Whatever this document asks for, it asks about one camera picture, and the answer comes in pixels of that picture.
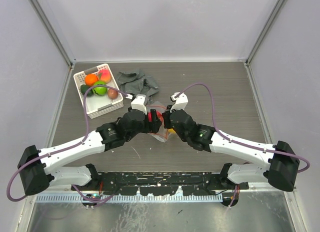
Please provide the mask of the red apple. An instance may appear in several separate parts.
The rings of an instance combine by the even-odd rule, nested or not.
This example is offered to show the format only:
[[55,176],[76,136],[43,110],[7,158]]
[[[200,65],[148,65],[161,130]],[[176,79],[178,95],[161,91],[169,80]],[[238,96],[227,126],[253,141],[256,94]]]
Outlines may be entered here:
[[155,109],[151,109],[147,115],[148,115],[149,123],[158,122],[158,121],[160,121],[161,123],[164,122],[162,114]]

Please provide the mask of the yellow lemon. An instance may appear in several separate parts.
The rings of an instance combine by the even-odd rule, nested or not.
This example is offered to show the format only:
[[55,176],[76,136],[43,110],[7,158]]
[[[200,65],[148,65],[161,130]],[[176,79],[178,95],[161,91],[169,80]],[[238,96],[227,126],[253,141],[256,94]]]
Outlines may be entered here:
[[173,128],[168,129],[168,132],[169,132],[170,134],[176,134],[176,132],[175,132],[175,130],[174,130]]

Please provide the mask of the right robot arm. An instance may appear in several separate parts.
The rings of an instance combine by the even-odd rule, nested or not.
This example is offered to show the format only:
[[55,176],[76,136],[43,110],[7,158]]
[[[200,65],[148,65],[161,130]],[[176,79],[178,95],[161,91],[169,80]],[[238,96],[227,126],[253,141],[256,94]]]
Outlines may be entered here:
[[246,161],[241,165],[224,164],[219,174],[219,183],[223,188],[232,189],[241,183],[267,182],[276,189],[293,191],[300,160],[288,143],[263,144],[232,137],[214,127],[196,123],[182,109],[167,109],[162,116],[164,127],[173,129],[193,149]]

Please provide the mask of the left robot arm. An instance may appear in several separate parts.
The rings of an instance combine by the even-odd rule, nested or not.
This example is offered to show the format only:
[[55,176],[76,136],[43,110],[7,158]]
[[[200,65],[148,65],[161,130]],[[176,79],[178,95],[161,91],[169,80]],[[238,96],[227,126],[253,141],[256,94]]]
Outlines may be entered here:
[[50,186],[60,185],[60,178],[76,177],[71,184],[95,190],[100,185],[99,176],[84,166],[80,170],[67,167],[67,164],[83,157],[106,152],[121,147],[139,133],[157,133],[163,123],[155,109],[142,112],[130,109],[116,121],[105,123],[85,136],[50,148],[37,149],[35,145],[25,148],[18,163],[24,194],[36,195]]

